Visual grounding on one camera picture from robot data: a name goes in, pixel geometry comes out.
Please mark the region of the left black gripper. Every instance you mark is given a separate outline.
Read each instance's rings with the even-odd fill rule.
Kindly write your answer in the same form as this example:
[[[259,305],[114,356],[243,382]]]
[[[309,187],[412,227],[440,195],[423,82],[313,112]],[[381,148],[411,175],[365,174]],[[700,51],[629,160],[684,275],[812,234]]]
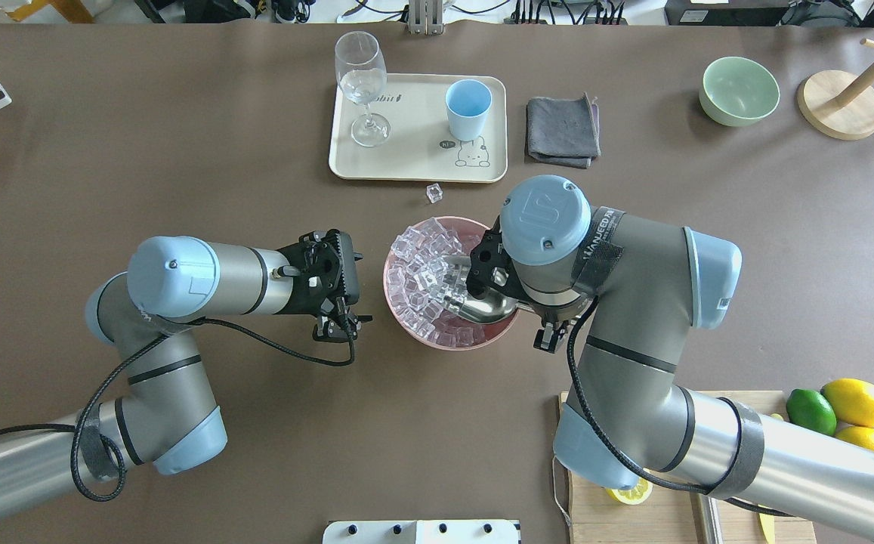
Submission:
[[[353,238],[342,230],[313,231],[294,244],[278,249],[288,266],[298,270],[291,278],[291,292],[279,314],[312,314],[318,317],[312,339],[318,343],[349,343],[358,338],[371,314],[341,314],[361,296],[357,261],[362,258]]]

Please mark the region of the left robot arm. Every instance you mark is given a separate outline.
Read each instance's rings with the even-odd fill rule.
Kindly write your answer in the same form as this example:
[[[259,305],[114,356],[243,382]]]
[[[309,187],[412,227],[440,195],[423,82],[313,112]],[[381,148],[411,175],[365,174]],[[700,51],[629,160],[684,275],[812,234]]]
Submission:
[[[195,330],[224,327],[298,360],[346,367],[371,317],[351,235],[313,231],[278,250],[191,236],[143,241],[125,272],[92,292],[85,323],[119,352],[83,409],[0,429],[0,519],[65,493],[109,502],[127,472],[171,475],[228,442]]]

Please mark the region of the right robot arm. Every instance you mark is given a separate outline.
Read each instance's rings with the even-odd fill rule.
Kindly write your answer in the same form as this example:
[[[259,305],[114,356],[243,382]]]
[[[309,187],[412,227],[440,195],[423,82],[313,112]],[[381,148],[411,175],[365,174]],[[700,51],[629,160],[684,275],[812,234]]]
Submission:
[[[688,333],[722,323],[740,278],[736,244],[594,207],[569,179],[511,189],[471,253],[467,284],[567,339],[572,383],[554,457],[596,485],[640,479],[874,542],[874,451],[675,384]]]

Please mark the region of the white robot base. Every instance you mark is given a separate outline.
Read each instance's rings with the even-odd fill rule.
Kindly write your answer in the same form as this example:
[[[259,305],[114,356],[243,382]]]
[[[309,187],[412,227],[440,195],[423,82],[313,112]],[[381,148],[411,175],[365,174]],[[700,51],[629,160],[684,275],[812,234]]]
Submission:
[[[522,543],[520,522],[506,519],[337,521],[323,543]]]

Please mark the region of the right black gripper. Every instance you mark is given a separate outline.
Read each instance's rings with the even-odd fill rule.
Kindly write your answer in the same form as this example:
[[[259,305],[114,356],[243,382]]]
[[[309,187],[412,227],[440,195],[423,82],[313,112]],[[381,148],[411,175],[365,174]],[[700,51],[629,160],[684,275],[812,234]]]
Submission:
[[[487,300],[492,294],[499,294],[520,303],[530,302],[513,259],[503,246],[499,218],[494,226],[484,231],[479,243],[470,251],[470,272],[465,285],[468,295],[476,300]],[[564,343],[568,327],[568,321],[545,323],[536,332],[533,347],[555,354]]]

